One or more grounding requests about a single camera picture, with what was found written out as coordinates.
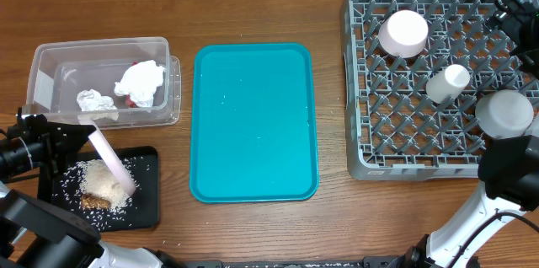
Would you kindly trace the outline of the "small white napkin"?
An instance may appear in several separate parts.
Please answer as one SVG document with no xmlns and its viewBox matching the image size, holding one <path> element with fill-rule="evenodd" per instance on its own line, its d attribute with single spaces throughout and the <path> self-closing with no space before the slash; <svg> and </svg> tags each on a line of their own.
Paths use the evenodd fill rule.
<svg viewBox="0 0 539 268">
<path fill-rule="evenodd" d="M 109 96 L 103 96 L 94 89 L 79 92 L 77 94 L 77 103 L 83 112 L 77 116 L 80 121 L 95 121 L 103 118 L 117 121 L 119 119 L 119 113 L 113 99 Z"/>
</svg>

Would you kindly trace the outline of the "white dinner plate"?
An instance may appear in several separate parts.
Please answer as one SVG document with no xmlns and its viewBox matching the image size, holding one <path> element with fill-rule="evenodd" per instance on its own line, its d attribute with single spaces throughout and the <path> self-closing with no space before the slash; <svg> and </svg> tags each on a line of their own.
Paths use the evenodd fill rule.
<svg viewBox="0 0 539 268">
<path fill-rule="evenodd" d="M 136 191 L 136 185 L 131 178 L 124 164 L 120 161 L 119 157 L 115 153 L 114 149 L 110 146 L 109 142 L 92 120 L 81 120 L 81 125 L 91 126 L 94 132 L 88 135 L 89 141 L 92 143 L 96 152 L 109 168 L 112 175 L 118 181 L 122 190 L 128 195 L 132 196 Z"/>
</svg>

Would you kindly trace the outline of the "white cup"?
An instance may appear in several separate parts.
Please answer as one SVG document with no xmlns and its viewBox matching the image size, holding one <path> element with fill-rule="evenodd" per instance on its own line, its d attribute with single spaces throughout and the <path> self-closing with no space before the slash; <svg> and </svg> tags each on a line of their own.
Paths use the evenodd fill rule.
<svg viewBox="0 0 539 268">
<path fill-rule="evenodd" d="M 455 99 L 469 84 L 470 79 L 471 76 L 464 66 L 451 64 L 429 79 L 425 91 L 433 102 L 439 104 L 447 97 Z"/>
</svg>

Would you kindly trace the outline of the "grey bowl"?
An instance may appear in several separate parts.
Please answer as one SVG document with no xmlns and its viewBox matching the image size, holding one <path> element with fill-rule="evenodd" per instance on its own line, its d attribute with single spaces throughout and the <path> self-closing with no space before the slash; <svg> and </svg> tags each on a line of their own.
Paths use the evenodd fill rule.
<svg viewBox="0 0 539 268">
<path fill-rule="evenodd" d="M 505 139 L 521 136 L 534 119 L 530 100 L 514 90 L 501 90 L 483 96 L 475 116 L 479 127 L 489 137 Z"/>
</svg>

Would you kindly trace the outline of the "large white napkin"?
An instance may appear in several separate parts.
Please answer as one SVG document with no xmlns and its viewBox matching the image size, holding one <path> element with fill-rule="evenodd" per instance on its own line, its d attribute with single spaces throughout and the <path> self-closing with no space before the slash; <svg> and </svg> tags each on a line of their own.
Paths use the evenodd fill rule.
<svg viewBox="0 0 539 268">
<path fill-rule="evenodd" d="M 138 62 L 137 65 L 140 74 L 140 88 L 139 93 L 133 94 L 131 99 L 138 104 L 137 108 L 152 107 L 157 88 L 163 85 L 165 67 L 159 66 L 154 60 Z M 127 91 L 124 87 L 123 77 L 119 82 L 115 82 L 114 93 L 116 96 L 125 96 L 126 98 Z"/>
</svg>

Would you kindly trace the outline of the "pink shallow bowl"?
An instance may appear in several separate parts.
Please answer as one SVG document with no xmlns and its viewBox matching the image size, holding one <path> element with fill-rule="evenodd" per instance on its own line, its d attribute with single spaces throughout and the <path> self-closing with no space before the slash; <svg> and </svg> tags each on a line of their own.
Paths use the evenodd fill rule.
<svg viewBox="0 0 539 268">
<path fill-rule="evenodd" d="M 391 56 L 417 56 L 426 46 L 429 26 L 419 13 L 398 11 L 382 23 L 378 32 L 379 45 Z"/>
</svg>

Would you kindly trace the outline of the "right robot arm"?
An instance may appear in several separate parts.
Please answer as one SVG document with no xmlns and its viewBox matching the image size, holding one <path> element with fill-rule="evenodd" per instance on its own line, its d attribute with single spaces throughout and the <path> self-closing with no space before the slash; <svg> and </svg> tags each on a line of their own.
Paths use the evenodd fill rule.
<svg viewBox="0 0 539 268">
<path fill-rule="evenodd" d="M 504 89 L 482 97 L 476 115 L 492 141 L 478 165 L 478 187 L 441 228 L 391 267 L 478 267 L 477 251 L 502 227 L 538 207 L 538 119 L 528 98 Z"/>
</svg>

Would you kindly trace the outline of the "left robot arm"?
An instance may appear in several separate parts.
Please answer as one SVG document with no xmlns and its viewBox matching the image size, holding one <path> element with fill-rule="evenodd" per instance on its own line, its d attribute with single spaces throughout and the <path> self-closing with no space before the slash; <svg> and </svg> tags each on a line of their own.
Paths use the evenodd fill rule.
<svg viewBox="0 0 539 268">
<path fill-rule="evenodd" d="M 17 115 L 1 132 L 1 180 L 38 169 L 37 196 L 1 188 L 1 265 L 3 267 L 154 267 L 182 268 L 161 250 L 126 249 L 102 241 L 99 231 L 77 215 L 51 203 L 53 179 L 68 157 L 91 142 L 122 189 L 135 185 L 92 121 L 79 125 L 48 121 L 44 115 Z"/>
</svg>

